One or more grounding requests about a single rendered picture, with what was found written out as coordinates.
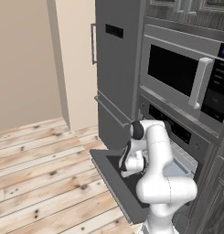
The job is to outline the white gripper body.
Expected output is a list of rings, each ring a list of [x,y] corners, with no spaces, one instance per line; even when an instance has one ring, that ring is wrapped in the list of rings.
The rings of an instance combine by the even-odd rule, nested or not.
[[[140,173],[144,169],[144,160],[129,158],[121,162],[121,176],[128,177],[137,173]]]

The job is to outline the grey oven door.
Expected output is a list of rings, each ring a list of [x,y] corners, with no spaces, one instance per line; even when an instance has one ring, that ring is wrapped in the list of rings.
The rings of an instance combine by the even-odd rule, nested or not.
[[[119,169],[121,150],[90,150],[91,161],[94,163],[106,186],[110,189],[118,206],[129,223],[143,223],[149,212],[149,204],[141,202],[136,195],[137,182],[142,174],[130,175],[123,178]],[[164,176],[189,176],[187,170],[174,158],[174,162],[164,169]],[[182,206],[174,215],[173,223],[177,229],[186,226],[189,219],[186,216],[189,205]]]

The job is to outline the grey built-in oven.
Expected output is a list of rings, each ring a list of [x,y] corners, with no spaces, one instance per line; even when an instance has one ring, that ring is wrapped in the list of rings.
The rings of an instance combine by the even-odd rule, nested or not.
[[[193,177],[197,183],[198,192],[197,198],[187,203],[189,206],[186,215],[189,217],[189,212],[201,194],[199,184],[204,177],[209,161],[214,160],[212,156],[214,145],[205,138],[207,132],[203,128],[189,120],[185,114],[174,106],[163,103],[157,98],[148,99],[143,94],[139,95],[138,101],[138,109],[143,117],[148,120],[167,121],[171,126],[171,133],[169,134],[171,141],[178,144],[198,162],[197,171]]]

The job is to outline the grey microwave oven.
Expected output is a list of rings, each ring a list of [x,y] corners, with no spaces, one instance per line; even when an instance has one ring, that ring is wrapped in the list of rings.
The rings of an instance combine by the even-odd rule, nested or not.
[[[198,109],[188,104],[198,61],[213,59],[208,65],[197,102]],[[179,109],[212,133],[224,129],[224,42],[195,36],[173,29],[144,27],[141,85],[149,93]]]

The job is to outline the grey wooden tall cabinet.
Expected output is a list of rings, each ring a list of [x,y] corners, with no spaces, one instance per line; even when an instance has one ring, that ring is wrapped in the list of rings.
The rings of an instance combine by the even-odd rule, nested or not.
[[[186,234],[224,234],[224,135],[199,187],[201,194],[189,212]]]

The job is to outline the grey fridge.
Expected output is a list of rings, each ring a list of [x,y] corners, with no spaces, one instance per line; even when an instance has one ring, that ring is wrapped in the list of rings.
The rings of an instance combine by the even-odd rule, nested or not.
[[[137,91],[146,0],[95,0],[97,95],[137,119]],[[98,103],[99,136],[107,148],[120,150],[130,138]]]

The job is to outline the grey wooden wall cupboards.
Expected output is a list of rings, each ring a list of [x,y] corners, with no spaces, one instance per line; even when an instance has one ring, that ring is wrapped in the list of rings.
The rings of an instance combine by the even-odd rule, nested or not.
[[[148,0],[146,15],[224,31],[224,0]]]

